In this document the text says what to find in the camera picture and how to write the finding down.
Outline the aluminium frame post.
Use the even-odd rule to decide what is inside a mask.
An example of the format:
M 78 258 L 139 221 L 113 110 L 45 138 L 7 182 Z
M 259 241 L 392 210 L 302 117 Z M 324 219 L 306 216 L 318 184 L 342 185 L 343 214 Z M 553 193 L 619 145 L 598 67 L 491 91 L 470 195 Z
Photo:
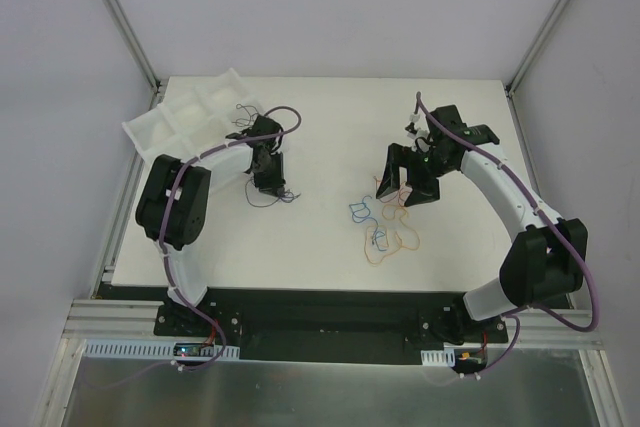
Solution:
M 146 84 L 154 94 L 162 87 L 162 80 L 153 68 L 120 0 L 102 0 L 116 30 L 141 72 Z
M 505 84 L 505 93 L 508 98 L 512 98 L 514 96 L 519 86 L 524 81 L 529 70 L 532 68 L 543 48 L 550 40 L 554 29 L 563 18 L 571 1 L 572 0 L 554 0 L 549 12 L 546 14 L 543 22 L 536 31 L 532 42 L 520 60 L 513 76 Z

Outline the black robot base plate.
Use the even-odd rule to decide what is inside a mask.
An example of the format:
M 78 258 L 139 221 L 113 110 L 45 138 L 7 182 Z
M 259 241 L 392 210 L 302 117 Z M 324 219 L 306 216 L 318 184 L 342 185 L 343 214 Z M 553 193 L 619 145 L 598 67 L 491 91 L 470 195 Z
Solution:
M 216 321 L 216 342 L 243 360 L 381 365 L 416 365 L 445 344 L 508 341 L 498 318 L 471 320 L 458 292 L 211 288 L 198 309 L 165 299 L 155 335 L 206 338 Z

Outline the left aluminium frame post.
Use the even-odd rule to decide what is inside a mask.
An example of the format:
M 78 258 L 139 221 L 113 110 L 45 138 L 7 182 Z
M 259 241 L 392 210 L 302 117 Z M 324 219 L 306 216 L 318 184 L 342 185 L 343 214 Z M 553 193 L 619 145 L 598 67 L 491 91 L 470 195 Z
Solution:
M 146 84 L 154 94 L 162 87 L 162 80 L 153 68 L 120 0 L 102 0 L 116 30 L 141 72 Z

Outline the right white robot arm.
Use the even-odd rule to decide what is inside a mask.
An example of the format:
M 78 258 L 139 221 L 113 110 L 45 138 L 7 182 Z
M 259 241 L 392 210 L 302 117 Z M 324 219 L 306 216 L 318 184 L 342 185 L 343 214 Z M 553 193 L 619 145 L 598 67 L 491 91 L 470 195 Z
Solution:
M 586 226 L 565 219 L 531 190 L 489 126 L 466 124 L 454 105 L 428 110 L 418 101 L 405 129 L 413 143 L 389 145 L 377 198 L 406 185 L 404 207 L 436 202 L 440 178 L 457 171 L 489 202 L 511 240 L 497 276 L 464 293 L 450 316 L 457 339 L 473 341 L 486 320 L 498 316 L 529 307 L 545 310 L 552 297 L 581 288 L 596 294 L 586 265 Z

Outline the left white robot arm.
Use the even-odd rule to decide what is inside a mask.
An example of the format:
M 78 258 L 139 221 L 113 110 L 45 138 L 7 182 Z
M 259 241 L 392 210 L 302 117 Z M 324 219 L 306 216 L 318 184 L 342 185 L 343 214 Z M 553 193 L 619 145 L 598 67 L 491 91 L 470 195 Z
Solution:
M 207 293 L 202 269 L 190 253 L 201 234 L 212 187 L 248 174 L 259 192 L 281 199 L 285 194 L 284 129 L 260 115 L 253 125 L 227 136 L 222 149 L 197 160 L 162 154 L 154 160 L 135 211 L 135 221 L 157 247 L 169 282 L 168 296 L 181 308 L 176 322 L 188 335 L 204 334 L 210 310 L 201 305 Z

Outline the right aluminium frame post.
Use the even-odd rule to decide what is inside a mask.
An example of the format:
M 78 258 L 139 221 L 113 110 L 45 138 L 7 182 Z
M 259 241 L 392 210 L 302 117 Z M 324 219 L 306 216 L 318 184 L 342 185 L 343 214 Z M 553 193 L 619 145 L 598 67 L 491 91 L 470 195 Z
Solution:
M 571 1 L 572 0 L 554 0 L 549 12 L 546 14 L 543 22 L 536 31 L 532 42 L 520 60 L 513 76 L 505 84 L 505 93 L 508 98 L 512 98 L 514 96 L 519 86 L 524 81 L 529 70 L 532 68 L 543 48 L 550 40 L 554 29 L 563 18 Z

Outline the aluminium front rail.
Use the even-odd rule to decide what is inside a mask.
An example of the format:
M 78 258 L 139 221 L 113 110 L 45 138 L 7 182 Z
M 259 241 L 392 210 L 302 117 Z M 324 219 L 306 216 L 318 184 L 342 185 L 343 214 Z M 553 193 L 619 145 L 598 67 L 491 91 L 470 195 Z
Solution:
M 158 301 L 88 299 L 72 302 L 62 336 L 76 339 L 149 340 Z M 540 310 L 518 314 L 516 346 L 530 349 L 602 350 L 598 331 L 574 331 Z

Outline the white foam compartment tray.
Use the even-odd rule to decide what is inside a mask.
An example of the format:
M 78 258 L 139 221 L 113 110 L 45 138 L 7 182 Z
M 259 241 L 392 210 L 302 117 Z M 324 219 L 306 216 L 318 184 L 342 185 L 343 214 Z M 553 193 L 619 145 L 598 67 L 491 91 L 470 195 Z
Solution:
M 215 77 L 174 76 L 156 107 L 123 123 L 146 166 L 163 154 L 188 160 L 249 127 L 264 108 L 230 69 Z

